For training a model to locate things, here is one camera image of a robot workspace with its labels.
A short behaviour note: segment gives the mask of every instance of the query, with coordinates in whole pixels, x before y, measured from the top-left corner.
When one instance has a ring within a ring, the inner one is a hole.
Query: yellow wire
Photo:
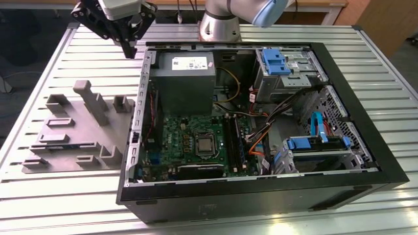
[[[220,70],[224,70],[224,71],[230,74],[230,76],[235,79],[236,85],[238,85],[236,93],[235,93],[235,95],[234,95],[231,98],[228,98],[228,99],[226,99],[226,100],[222,100],[222,101],[218,101],[218,102],[214,102],[215,104],[219,104],[219,103],[230,102],[232,99],[235,99],[235,97],[239,95],[240,85],[239,85],[239,80],[238,80],[238,78],[235,77],[235,75],[231,73],[231,71],[228,71],[228,70],[227,70],[226,68],[223,68],[223,67],[216,67],[216,68],[220,69]]]

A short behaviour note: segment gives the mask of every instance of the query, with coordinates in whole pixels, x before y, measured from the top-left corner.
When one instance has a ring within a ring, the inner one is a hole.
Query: metal table
[[[242,25],[244,41],[326,44],[410,182],[374,193],[335,211],[239,217],[148,226],[115,204],[119,171],[21,173],[49,111],[49,94],[75,97],[83,78],[103,97],[136,95],[144,42],[135,60],[83,26],[69,27],[17,118],[0,159],[0,233],[7,234],[413,234],[418,231],[418,95],[362,31],[349,26]],[[154,25],[147,41],[195,41],[196,25]]]

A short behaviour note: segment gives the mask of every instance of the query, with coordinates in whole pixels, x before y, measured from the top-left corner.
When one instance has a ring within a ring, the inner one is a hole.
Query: floor
[[[12,65],[5,60],[5,58],[0,56],[0,75],[3,77],[7,77],[19,72],[19,74],[8,77],[7,79],[8,83],[15,88],[13,92],[11,94],[0,93],[0,147],[7,138],[8,132],[13,126],[19,113],[33,90],[33,87],[37,83],[40,73],[47,66],[49,57],[56,49],[60,38],[65,31],[65,27],[68,23],[73,21],[69,17],[68,11],[60,11],[61,17],[57,19],[55,18],[55,13],[52,10],[33,10],[31,12],[33,13],[33,17],[37,21],[37,26],[28,26],[29,29],[36,28],[33,35],[28,36],[32,49],[33,51],[36,51],[37,54],[36,61],[27,66],[16,66]],[[31,15],[27,16],[25,12],[20,12],[20,14],[24,15],[23,19],[27,19],[25,22],[31,21],[28,20],[28,18],[31,19],[32,17]],[[159,18],[159,22],[172,22],[175,20],[174,15],[175,12],[172,14],[162,16]],[[194,23],[192,21],[192,15],[191,19],[183,20],[184,23]],[[4,23],[0,23],[0,45],[3,45],[3,47],[7,47],[7,42],[9,41],[4,37],[1,37],[1,35],[8,33],[9,31],[1,28],[1,24]],[[17,61],[35,58],[33,53],[28,53],[28,50],[16,52],[15,55],[17,57]],[[399,72],[405,76],[406,80],[410,82],[414,89],[418,90],[418,46],[413,46],[410,42],[405,42],[395,55],[390,58],[390,61],[398,68]]]

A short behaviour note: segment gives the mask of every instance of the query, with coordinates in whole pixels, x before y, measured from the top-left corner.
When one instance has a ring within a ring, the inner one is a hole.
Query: blue plastic latch
[[[291,73],[286,66],[286,57],[278,49],[263,49],[263,61],[268,75],[288,75]]]
[[[287,146],[288,146],[288,149],[294,149],[295,148],[295,143],[294,143],[292,139],[287,140]]]
[[[278,152],[278,154],[276,154],[275,157],[274,157],[274,164],[275,164],[276,161],[279,160],[280,156],[282,156],[282,152]]]
[[[350,139],[350,137],[345,136],[342,138],[342,141],[345,142],[346,147],[350,148],[350,146],[351,146],[351,139]]]
[[[312,112],[312,116],[311,116],[311,136],[315,136],[315,135],[320,136],[323,143],[328,142],[320,112]]]
[[[307,138],[294,138],[292,141],[295,143],[296,149],[311,148],[311,144],[308,143]]]

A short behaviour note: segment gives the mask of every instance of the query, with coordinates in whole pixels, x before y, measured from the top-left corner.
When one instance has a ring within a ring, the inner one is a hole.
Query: chip
[[[195,136],[195,154],[207,160],[215,156],[216,146],[215,137],[211,132],[200,132]]]
[[[211,152],[212,151],[212,142],[210,138],[198,139],[198,150],[199,152]]]

